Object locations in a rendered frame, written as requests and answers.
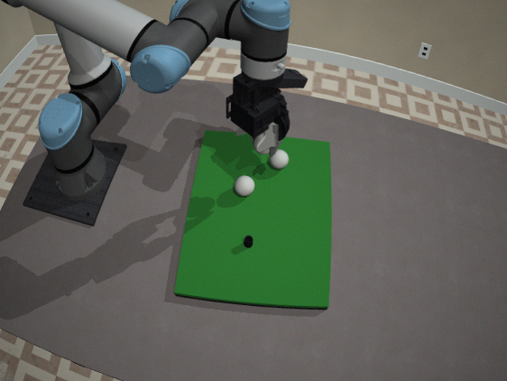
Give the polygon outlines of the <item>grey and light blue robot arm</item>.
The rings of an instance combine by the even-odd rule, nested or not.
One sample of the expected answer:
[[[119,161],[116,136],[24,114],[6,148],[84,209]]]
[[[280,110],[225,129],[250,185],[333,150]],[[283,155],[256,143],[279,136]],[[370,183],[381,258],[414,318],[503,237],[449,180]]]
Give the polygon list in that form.
[[[92,197],[107,177],[91,134],[123,94],[126,75],[101,48],[129,61],[133,81],[154,94],[176,85],[216,38],[241,42],[240,68],[252,79],[284,72],[272,88],[304,88],[308,81],[285,69],[289,0],[176,0],[168,25],[116,0],[2,1],[53,21],[69,64],[70,92],[53,98],[38,122],[56,185],[68,200]]]

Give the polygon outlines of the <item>green mat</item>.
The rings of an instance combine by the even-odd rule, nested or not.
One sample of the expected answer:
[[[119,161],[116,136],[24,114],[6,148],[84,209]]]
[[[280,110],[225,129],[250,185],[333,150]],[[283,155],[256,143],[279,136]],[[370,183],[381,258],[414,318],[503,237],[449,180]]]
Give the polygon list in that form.
[[[180,250],[176,296],[327,310],[330,142],[284,137],[278,150],[289,156],[282,169],[272,167],[269,153],[254,150],[249,134],[205,130]],[[234,187],[243,175],[254,181],[248,196],[237,194]]]

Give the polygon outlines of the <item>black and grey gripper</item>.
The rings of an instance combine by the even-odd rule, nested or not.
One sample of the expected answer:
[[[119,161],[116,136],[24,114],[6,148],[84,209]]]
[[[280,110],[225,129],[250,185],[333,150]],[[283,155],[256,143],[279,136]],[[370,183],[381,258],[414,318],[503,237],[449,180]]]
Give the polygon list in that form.
[[[277,152],[289,131],[289,111],[280,89],[260,86],[279,84],[283,73],[275,79],[260,80],[249,78],[242,72],[233,77],[233,94],[226,98],[226,118],[231,117],[231,121],[240,127],[236,136],[247,133],[254,143],[254,138],[263,133],[256,151],[259,153],[269,148],[270,157]]]

